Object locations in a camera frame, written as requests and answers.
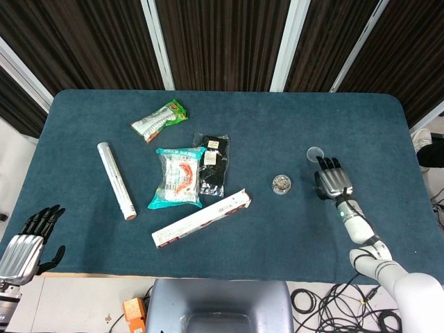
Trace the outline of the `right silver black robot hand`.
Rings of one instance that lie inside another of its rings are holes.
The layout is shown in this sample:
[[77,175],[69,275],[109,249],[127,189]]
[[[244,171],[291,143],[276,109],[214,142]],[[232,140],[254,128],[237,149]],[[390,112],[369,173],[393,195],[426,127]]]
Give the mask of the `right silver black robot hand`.
[[321,200],[351,196],[353,186],[348,174],[335,157],[316,157],[320,170],[314,174],[315,192]]

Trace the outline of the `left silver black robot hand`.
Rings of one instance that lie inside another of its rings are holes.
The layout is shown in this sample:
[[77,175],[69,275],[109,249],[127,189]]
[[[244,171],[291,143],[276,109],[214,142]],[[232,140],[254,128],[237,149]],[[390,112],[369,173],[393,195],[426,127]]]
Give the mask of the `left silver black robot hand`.
[[65,255],[66,246],[61,245],[49,262],[42,263],[41,256],[58,219],[64,213],[64,208],[54,205],[28,218],[22,231],[10,240],[1,258],[2,284],[23,286],[34,276],[58,266]]

